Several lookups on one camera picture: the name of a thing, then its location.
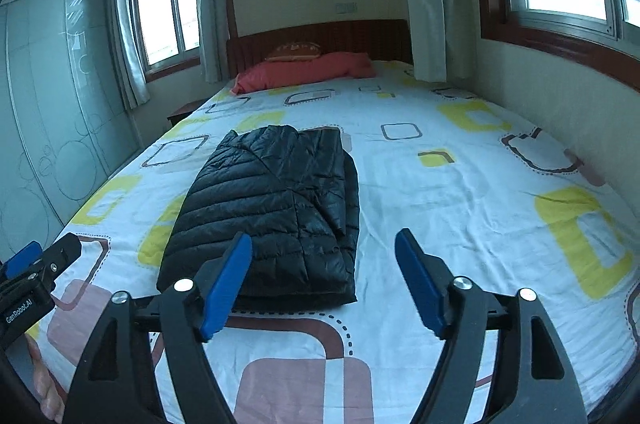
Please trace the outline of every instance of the white bed sheet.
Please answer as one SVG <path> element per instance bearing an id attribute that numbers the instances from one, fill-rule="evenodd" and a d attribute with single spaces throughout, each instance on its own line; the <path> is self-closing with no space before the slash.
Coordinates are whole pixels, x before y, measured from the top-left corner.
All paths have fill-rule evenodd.
<path id="1" fill-rule="evenodd" d="M 234 315 L 235 328 L 205 350 L 240 424 L 411 420 L 442 343 L 422 326 L 396 265 L 393 242 L 403 227 L 485 290 L 536 290 L 587 409 L 596 406 L 640 348 L 638 220 L 588 166 L 519 116 L 415 81 L 409 65 L 375 64 L 378 77 L 366 80 L 242 97 L 225 87 L 76 214 L 64 232 L 82 235 L 82 257 L 58 280 L 56 309 L 30 330 L 66 390 L 110 294 L 157 293 L 182 199 L 220 140 L 232 129 L 290 124 L 339 127 L 354 158 L 358 302 L 322 313 Z M 151 337 L 167 417 L 180 423 L 161 340 Z M 468 422 L 481 416 L 494 350 L 490 334 Z"/>

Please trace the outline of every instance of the human hand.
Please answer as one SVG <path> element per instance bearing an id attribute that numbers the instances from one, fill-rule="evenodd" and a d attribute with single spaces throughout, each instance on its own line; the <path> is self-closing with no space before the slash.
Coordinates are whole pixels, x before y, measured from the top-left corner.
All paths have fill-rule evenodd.
<path id="1" fill-rule="evenodd" d="M 49 374 L 49 370 L 42 361 L 42 354 L 35 340 L 25 334 L 29 347 L 29 354 L 33 361 L 33 384 L 42 397 L 40 410 L 49 420 L 62 424 L 62 415 L 65 412 L 65 403 L 56 391 L 56 385 Z"/>

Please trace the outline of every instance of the quilted jacket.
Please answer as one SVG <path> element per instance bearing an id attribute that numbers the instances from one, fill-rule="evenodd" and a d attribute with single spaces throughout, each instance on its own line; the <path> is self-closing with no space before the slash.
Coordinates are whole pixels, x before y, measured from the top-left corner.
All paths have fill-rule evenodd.
<path id="1" fill-rule="evenodd" d="M 236 308 L 329 308 L 356 301 L 358 178 L 335 128 L 229 132 L 201 169 L 164 252 L 157 287 L 193 277 L 238 231 L 254 259 Z"/>

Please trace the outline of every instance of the nightstand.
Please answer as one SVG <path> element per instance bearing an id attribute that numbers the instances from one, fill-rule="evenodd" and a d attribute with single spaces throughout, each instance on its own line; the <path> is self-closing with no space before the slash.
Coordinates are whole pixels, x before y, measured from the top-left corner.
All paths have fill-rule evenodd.
<path id="1" fill-rule="evenodd" d="M 167 117 L 171 126 L 175 126 L 181 120 L 189 117 L 193 112 L 195 112 L 198 108 L 200 108 L 205 102 L 209 99 L 199 99 L 190 102 L 189 104 L 185 104 L 184 106 L 178 108 L 175 112 Z"/>

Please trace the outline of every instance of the bed sheet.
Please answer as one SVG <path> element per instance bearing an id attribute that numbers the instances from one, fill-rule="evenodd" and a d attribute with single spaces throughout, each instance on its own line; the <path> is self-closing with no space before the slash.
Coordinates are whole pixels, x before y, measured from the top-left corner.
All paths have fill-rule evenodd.
<path id="1" fill-rule="evenodd" d="M 105 184 L 64 232 L 82 257 L 57 281 L 56 309 L 30 333 L 68 390 L 117 290 L 156 293 L 180 205 L 229 130 L 341 130 L 360 183 L 358 302 L 327 312 L 235 313 L 205 345 L 240 424 L 409 422 L 442 342 L 424 328 L 394 259 L 409 227 L 425 252 L 483 289 L 538 292 L 588 410 L 640 348 L 640 227 L 597 174 L 540 128 L 474 94 L 376 62 L 344 78 L 235 97 L 229 86 Z M 495 357 L 488 335 L 467 416 L 482 414 Z M 150 346 L 169 420 L 182 422 L 161 336 Z"/>

